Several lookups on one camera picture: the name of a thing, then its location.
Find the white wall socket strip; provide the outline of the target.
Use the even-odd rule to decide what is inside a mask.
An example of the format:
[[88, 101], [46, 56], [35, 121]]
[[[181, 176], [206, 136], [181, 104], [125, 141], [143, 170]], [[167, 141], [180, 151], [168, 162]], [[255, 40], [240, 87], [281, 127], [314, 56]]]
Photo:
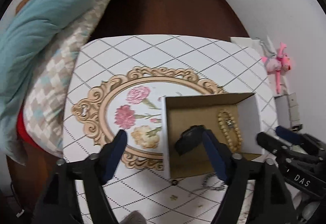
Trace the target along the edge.
[[299, 105], [297, 102], [296, 93], [294, 92], [288, 94], [287, 101], [289, 105], [289, 118], [290, 118], [291, 130], [293, 130], [294, 132], [298, 132], [303, 129], [303, 124], [300, 118], [300, 111], [299, 111]]

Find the brown wooden headboard piece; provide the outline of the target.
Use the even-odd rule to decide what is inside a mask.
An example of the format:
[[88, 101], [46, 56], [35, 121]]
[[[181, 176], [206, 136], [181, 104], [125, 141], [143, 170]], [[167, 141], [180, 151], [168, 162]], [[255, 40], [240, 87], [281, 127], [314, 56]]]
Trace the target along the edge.
[[30, 0], [22, 0], [15, 9], [15, 14], [17, 14]]

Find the checkered bed sheet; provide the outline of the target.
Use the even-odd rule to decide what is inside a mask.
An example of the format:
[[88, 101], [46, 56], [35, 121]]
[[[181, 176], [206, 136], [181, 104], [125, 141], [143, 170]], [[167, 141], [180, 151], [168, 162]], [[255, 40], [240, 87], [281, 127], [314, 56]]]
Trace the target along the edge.
[[76, 59], [109, 2], [92, 0], [89, 10], [53, 37], [33, 71], [22, 105], [24, 125], [34, 142], [55, 157], [62, 157], [65, 101]]

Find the white patterned tablecloth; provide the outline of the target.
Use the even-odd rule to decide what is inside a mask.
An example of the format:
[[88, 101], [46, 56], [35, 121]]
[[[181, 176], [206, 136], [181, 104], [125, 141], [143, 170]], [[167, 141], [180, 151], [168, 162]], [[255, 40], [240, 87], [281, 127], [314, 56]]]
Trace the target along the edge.
[[[83, 160], [124, 129], [128, 145], [104, 187], [116, 218], [138, 211], [148, 223], [210, 223], [224, 195], [221, 182], [164, 177], [161, 99], [224, 92], [256, 93], [262, 130], [277, 125], [267, 73], [250, 47], [169, 34], [97, 39], [81, 48], [72, 74], [63, 156]], [[202, 187], [205, 181], [212, 189]]]

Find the red blanket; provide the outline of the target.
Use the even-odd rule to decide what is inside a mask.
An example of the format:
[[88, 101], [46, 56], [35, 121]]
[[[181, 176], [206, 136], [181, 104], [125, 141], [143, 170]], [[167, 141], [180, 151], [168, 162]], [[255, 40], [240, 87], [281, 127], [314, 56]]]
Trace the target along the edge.
[[18, 113], [18, 117], [17, 117], [17, 134], [18, 137], [28, 143], [29, 145], [33, 146], [34, 148], [40, 149], [42, 150], [35, 142], [34, 140], [28, 135], [25, 125], [24, 125], [24, 119], [23, 119], [23, 108], [20, 108], [20, 111]]

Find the teal duvet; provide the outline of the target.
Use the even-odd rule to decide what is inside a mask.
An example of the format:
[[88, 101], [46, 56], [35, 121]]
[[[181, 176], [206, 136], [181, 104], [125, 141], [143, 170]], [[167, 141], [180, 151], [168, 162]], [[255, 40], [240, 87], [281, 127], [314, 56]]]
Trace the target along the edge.
[[30, 0], [1, 36], [1, 151], [19, 164], [28, 159], [16, 123], [39, 53], [93, 0]]

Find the small gold earring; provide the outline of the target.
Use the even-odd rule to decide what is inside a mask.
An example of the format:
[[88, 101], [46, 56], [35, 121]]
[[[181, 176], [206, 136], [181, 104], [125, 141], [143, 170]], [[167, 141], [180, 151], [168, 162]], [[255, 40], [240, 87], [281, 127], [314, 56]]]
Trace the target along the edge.
[[176, 201], [177, 199], [178, 199], [178, 197], [175, 196], [175, 195], [171, 195], [171, 196], [170, 196], [170, 200], [171, 200], [171, 201]]

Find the pink panther plush toy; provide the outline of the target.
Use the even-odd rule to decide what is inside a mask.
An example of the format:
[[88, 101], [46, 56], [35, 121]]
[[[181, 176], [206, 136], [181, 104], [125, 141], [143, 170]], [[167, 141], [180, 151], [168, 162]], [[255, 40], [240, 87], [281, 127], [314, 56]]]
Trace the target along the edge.
[[277, 95], [281, 95], [281, 75], [291, 70], [291, 59], [286, 53], [287, 45], [280, 43], [280, 47], [276, 54], [270, 57], [261, 57], [268, 74], [275, 76], [275, 91]]

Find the white cardboard box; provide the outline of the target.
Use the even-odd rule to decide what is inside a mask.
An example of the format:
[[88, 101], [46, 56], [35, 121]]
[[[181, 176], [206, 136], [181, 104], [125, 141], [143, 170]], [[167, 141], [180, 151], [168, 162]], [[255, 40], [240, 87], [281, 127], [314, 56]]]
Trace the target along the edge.
[[213, 171], [202, 144], [184, 155], [179, 155], [174, 145], [182, 132], [195, 125], [203, 125], [213, 132], [220, 143], [226, 144], [226, 136], [220, 128], [225, 122], [218, 121], [218, 115], [223, 110], [231, 113], [239, 128], [242, 138], [240, 153], [250, 161], [264, 153], [256, 143], [256, 135], [262, 128], [258, 99], [254, 93], [164, 97], [162, 107], [162, 151], [166, 179], [199, 176]]

